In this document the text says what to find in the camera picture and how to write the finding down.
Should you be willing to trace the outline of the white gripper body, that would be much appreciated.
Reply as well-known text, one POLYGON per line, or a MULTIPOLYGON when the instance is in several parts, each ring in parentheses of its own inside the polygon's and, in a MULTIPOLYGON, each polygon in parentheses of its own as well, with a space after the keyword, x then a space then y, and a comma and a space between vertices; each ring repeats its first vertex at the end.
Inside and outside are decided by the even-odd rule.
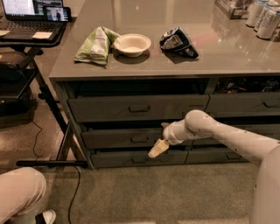
POLYGON ((164 126, 163 139, 170 145, 181 144, 185 140, 190 140, 193 134, 186 127, 184 120, 167 123, 164 126))

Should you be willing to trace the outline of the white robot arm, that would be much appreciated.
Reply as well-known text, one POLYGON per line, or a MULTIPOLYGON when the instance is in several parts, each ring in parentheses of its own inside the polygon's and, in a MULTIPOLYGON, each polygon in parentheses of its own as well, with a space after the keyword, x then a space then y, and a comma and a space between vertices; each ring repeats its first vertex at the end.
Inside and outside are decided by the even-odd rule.
POLYGON ((249 224, 280 224, 280 142, 218 122, 201 110, 184 119, 167 123, 162 137, 148 156, 155 158, 185 140, 211 137, 259 167, 249 224))

